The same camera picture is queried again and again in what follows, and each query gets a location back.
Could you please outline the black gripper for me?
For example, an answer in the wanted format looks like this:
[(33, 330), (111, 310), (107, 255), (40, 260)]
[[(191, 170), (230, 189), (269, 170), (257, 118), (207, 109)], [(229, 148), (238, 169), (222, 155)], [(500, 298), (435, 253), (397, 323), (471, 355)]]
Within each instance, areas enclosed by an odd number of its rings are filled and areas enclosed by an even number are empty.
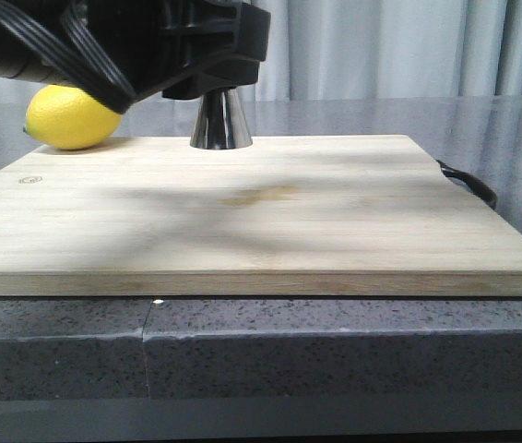
[(271, 15), (244, 1), (71, 1), (60, 21), (89, 72), (128, 102), (188, 101), (258, 81)]

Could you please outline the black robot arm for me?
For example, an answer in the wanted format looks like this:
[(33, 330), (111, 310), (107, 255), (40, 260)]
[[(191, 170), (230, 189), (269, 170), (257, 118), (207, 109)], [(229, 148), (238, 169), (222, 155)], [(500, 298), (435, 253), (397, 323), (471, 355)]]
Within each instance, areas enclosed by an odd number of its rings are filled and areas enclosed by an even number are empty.
[(270, 14), (243, 1), (0, 1), (0, 78), (75, 86), (112, 111), (254, 84)]

